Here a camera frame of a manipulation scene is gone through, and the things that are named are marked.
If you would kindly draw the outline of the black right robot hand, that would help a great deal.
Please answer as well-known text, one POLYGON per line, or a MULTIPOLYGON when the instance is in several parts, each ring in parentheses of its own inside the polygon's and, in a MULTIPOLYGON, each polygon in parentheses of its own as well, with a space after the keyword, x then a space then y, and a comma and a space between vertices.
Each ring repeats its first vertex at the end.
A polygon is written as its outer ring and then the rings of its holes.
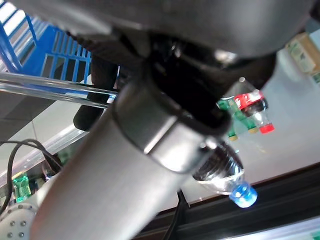
POLYGON ((240 78, 261 89, 272 77, 276 62, 275 52, 243 57, 164 35, 151 37, 147 58, 157 87, 213 136, 224 135, 232 121, 217 102, 240 78))

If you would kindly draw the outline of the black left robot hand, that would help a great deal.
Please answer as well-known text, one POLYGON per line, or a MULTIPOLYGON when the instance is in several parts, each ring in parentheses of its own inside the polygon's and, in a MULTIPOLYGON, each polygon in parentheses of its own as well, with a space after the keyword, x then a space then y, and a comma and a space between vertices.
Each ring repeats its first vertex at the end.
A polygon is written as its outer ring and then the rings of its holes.
POLYGON ((253 58, 277 53, 320 9, 317 0, 15 0, 95 56, 151 77, 152 36, 253 58))

